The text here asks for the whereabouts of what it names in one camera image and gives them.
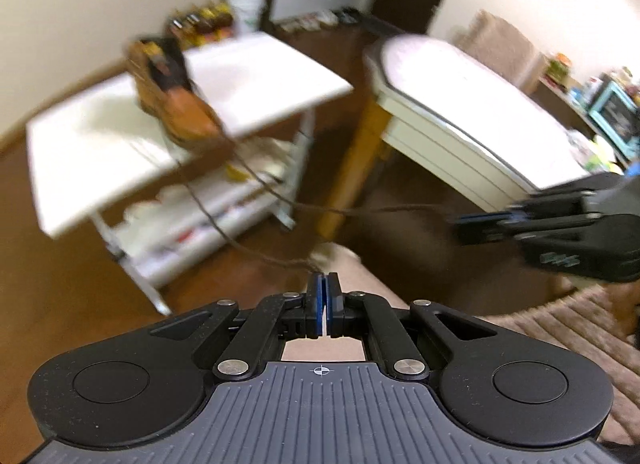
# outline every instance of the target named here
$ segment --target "ribbed gray surface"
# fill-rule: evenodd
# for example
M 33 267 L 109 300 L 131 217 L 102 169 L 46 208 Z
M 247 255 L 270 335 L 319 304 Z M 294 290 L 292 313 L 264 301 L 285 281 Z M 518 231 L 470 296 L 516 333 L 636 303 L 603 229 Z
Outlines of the ribbed gray surface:
M 593 442 L 555 451 L 509 450 L 453 424 L 421 384 L 384 377 L 373 363 L 269 363 L 219 386 L 202 413 L 165 439 L 91 451 L 47 444 L 30 464 L 599 464 Z

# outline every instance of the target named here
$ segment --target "white table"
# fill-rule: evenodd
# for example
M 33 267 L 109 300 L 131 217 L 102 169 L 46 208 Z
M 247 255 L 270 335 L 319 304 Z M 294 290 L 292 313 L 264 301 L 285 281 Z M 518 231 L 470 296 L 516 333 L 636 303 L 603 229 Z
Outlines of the white table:
M 366 61 L 375 99 L 343 161 L 330 206 L 352 205 L 382 141 L 484 211 L 587 175 L 553 116 L 456 47 L 401 35 Z M 340 223 L 325 214 L 318 232 L 331 240 Z
M 204 99 L 220 116 L 230 135 L 248 136 L 297 112 L 304 112 L 290 154 L 292 167 L 279 187 L 289 196 L 297 192 L 314 130 L 314 107 L 352 90 L 351 85 L 309 57 L 269 35 L 258 33 L 226 40 L 186 53 L 191 77 Z M 158 248 L 179 227 L 202 221 L 193 202 L 182 200 L 172 209 L 111 228 L 101 210 L 176 168 L 190 154 L 173 146 L 167 151 L 158 121 L 137 104 L 129 74 L 117 76 L 69 98 L 28 123 L 31 184 L 40 228 L 58 237 L 91 217 L 108 248 L 119 259 L 159 312 L 170 314 L 155 286 L 201 260 L 223 243 L 217 232 L 196 239 L 193 249 L 178 253 L 168 269 L 150 267 L 145 250 Z M 194 183 L 210 213 L 218 214 L 257 189 L 255 181 L 240 186 L 219 174 Z M 264 195 L 238 220 L 229 214 L 220 224 L 235 235 L 268 213 L 293 226 L 290 209 Z

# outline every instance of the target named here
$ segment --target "round button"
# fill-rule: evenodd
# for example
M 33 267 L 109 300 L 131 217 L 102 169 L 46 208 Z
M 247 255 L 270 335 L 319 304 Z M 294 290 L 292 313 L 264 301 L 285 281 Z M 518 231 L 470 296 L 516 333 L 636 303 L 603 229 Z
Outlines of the round button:
M 401 359 L 396 361 L 394 369 L 405 376 L 417 376 L 424 372 L 424 363 L 416 359 Z
M 132 399 L 148 384 L 148 372 L 126 361 L 96 363 L 80 370 L 74 379 L 74 389 L 78 394 L 101 404 Z
M 498 368 L 494 386 L 505 397 L 526 404 L 543 404 L 566 392 L 567 380 L 556 368 L 535 361 L 518 361 Z
M 249 370 L 249 365 L 239 359 L 224 360 L 218 365 L 218 371 L 227 376 L 241 376 L 247 370 Z

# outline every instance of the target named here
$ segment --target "wooden chair leg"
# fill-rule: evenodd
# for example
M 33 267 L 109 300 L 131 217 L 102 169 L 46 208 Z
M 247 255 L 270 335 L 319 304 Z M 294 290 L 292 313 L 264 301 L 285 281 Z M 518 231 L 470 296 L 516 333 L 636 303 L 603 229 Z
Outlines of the wooden chair leg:
M 611 312 L 625 335 L 633 334 L 638 327 L 636 306 L 640 304 L 640 281 L 632 284 L 606 284 L 611 300 Z
M 574 286 L 570 279 L 564 275 L 552 273 L 547 277 L 547 286 L 549 290 L 549 300 L 564 297 Z
M 378 157 L 381 161 L 388 161 L 393 153 L 394 148 L 391 145 L 388 143 L 382 143 L 382 145 L 380 145 L 380 150 L 378 151 Z
M 381 136 L 391 117 L 391 114 L 378 105 L 374 98 L 369 99 L 355 137 L 340 166 L 328 206 L 351 207 L 358 198 L 384 145 Z M 341 215 L 324 213 L 318 223 L 317 231 L 325 240 L 333 241 L 343 221 L 344 217 Z

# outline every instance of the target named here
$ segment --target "brown cushion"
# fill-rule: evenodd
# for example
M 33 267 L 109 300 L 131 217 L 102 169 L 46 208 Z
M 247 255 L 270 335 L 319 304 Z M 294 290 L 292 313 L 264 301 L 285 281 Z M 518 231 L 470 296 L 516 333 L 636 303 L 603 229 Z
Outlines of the brown cushion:
M 540 52 L 506 20 L 481 10 L 459 49 L 520 87 L 540 63 Z

